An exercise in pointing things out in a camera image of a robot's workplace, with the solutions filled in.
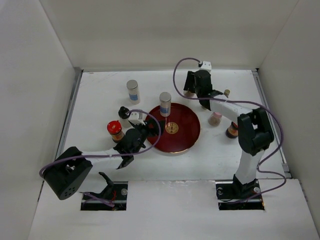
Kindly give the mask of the black-cap grinder bottle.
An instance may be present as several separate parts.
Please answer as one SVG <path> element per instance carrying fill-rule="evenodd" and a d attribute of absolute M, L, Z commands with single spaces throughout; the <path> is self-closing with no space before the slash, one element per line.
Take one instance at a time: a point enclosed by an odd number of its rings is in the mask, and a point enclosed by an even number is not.
<path fill-rule="evenodd" d="M 188 99 L 192 99 L 192 98 L 195 98 L 195 93 L 189 91 L 189 90 L 184 90 L 183 91 L 183 95 L 185 98 L 188 98 Z"/>

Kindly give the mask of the black-cap white bottle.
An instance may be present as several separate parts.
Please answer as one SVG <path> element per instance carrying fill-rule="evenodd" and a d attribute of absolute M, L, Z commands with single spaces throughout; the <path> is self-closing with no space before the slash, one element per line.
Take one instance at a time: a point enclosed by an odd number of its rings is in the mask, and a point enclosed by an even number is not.
<path fill-rule="evenodd" d="M 118 111 L 119 122 L 123 128 L 130 128 L 132 125 L 129 122 L 130 115 L 128 114 L 129 109 L 125 106 L 121 106 Z"/>

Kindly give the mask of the red-lid chili sauce jar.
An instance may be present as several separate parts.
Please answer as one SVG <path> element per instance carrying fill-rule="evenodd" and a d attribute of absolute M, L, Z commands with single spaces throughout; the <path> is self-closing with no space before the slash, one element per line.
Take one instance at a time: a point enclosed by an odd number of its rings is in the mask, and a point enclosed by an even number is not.
<path fill-rule="evenodd" d="M 107 124 L 106 129 L 115 143 L 119 143 L 125 136 L 122 125 L 118 120 L 110 121 Z"/>

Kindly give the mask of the yellow-label sesame oil bottle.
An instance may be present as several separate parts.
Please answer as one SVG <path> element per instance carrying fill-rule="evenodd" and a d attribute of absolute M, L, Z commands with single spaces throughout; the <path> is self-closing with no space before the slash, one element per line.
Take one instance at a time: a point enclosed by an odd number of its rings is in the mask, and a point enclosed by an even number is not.
<path fill-rule="evenodd" d="M 228 98 L 230 95 L 230 90 L 226 89 L 223 94 Z"/>

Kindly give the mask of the pink-lid spice jar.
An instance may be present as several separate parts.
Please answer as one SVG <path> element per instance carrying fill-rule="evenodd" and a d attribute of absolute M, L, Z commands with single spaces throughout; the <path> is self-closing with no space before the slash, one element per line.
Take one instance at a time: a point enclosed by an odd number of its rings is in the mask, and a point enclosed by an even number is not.
<path fill-rule="evenodd" d="M 208 123 L 211 126 L 216 127 L 221 123 L 221 120 L 222 120 L 222 114 L 219 112 L 213 112 L 208 119 Z"/>

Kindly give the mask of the small black-cap spice jar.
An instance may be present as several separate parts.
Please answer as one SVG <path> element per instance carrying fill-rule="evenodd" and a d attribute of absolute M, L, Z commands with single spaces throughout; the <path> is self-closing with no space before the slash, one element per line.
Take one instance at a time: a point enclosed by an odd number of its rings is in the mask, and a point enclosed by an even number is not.
<path fill-rule="evenodd" d="M 211 110 L 210 106 L 202 105 L 201 107 L 204 110 L 209 110 L 209 111 Z"/>

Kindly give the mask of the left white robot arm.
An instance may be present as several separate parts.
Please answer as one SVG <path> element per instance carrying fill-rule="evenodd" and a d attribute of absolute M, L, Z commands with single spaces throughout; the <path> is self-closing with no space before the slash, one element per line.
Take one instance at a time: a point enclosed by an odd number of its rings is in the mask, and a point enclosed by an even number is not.
<path fill-rule="evenodd" d="M 144 142 L 148 137 L 160 137 L 165 128 L 165 121 L 154 117 L 138 124 L 131 123 L 123 138 L 115 147 L 101 152 L 85 154 L 77 147 L 69 147 L 52 163 L 41 168 L 39 175 L 51 187 L 59 200 L 71 197 L 81 187 L 93 165 L 110 162 L 116 169 L 127 167 L 134 156 L 151 149 Z"/>

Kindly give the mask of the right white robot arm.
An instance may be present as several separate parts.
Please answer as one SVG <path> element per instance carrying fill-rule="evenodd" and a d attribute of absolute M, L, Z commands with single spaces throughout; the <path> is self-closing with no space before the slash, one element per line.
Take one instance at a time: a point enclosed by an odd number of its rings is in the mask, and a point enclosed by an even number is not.
<path fill-rule="evenodd" d="M 188 71 L 184 91 L 196 95 L 199 103 L 212 112 L 229 119 L 237 128 L 237 139 L 242 149 L 238 169 L 232 183 L 220 185 L 220 199 L 242 200 L 254 194 L 257 185 L 257 166 L 274 141 L 274 134 L 266 110 L 255 109 L 229 100 L 222 92 L 213 89 L 211 74 L 207 70 Z"/>

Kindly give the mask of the round red lacquer tray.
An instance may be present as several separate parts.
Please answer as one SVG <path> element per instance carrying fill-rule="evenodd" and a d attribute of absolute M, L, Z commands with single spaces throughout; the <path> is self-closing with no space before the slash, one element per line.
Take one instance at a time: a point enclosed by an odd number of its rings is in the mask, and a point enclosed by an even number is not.
<path fill-rule="evenodd" d="M 163 153 L 182 153 L 190 149 L 198 140 L 201 125 L 198 116 L 187 106 L 172 103 L 170 115 L 163 117 L 160 107 L 154 107 L 150 112 L 158 121 L 164 122 L 164 130 L 158 142 L 155 137 L 148 137 L 151 145 Z"/>

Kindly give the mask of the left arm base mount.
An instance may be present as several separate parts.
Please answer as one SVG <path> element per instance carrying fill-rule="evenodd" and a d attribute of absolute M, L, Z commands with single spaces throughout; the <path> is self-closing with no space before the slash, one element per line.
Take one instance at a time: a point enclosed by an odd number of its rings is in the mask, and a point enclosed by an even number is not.
<path fill-rule="evenodd" d="M 99 192 L 88 192 L 82 195 L 81 211 L 126 211 L 129 183 L 112 181 L 104 172 L 99 172 L 106 182 Z"/>

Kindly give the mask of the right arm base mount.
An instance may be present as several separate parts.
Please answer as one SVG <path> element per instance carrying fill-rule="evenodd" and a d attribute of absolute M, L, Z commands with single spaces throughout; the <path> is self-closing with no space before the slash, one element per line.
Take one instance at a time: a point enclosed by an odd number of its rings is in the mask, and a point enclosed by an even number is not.
<path fill-rule="evenodd" d="M 264 210 L 259 181 L 242 185 L 239 181 L 217 181 L 215 183 L 218 209 L 220 211 Z"/>

